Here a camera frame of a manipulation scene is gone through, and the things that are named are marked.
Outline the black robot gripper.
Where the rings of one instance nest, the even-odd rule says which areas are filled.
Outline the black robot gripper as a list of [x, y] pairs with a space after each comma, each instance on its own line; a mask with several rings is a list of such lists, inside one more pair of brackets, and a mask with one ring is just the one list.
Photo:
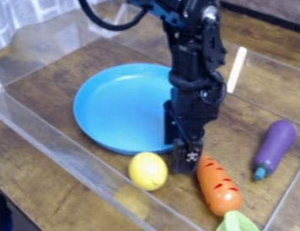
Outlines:
[[204, 125], [218, 118], [226, 96], [220, 75], [188, 81], [168, 76], [170, 100], [164, 103], [164, 143], [171, 144], [171, 171], [191, 174], [203, 149]]

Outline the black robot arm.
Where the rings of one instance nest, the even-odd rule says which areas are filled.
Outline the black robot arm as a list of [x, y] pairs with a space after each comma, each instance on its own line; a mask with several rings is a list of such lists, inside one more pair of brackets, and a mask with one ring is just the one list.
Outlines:
[[218, 117], [226, 84], [218, 73], [226, 50], [219, 38], [215, 0], [128, 0], [163, 23], [171, 54], [170, 100], [164, 103], [164, 142], [172, 145], [171, 170], [195, 171], [204, 125]]

